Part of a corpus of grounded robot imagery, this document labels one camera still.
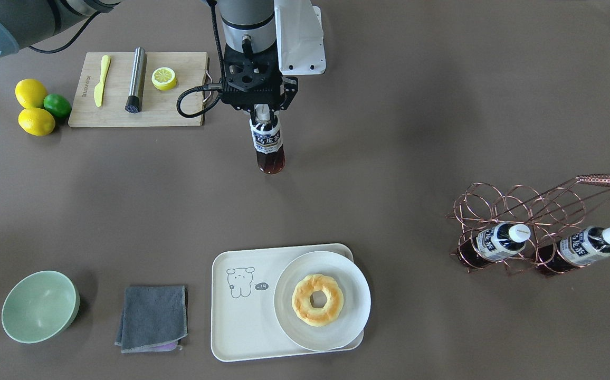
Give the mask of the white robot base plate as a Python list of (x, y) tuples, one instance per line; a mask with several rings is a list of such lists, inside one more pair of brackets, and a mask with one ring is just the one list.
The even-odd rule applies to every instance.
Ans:
[(279, 70), (319, 75), (327, 68), (320, 8), (310, 1), (275, 1)]

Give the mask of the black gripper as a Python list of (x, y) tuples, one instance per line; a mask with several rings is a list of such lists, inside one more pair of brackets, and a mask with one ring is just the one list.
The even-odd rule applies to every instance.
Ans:
[(221, 101), (236, 110), (252, 109), (252, 125), (261, 123), (261, 104), (268, 106), (270, 123), (276, 123), (275, 111), (286, 110), (299, 89), (296, 77), (281, 74), (276, 51), (262, 51), (251, 59), (242, 52), (227, 51), (224, 69)]

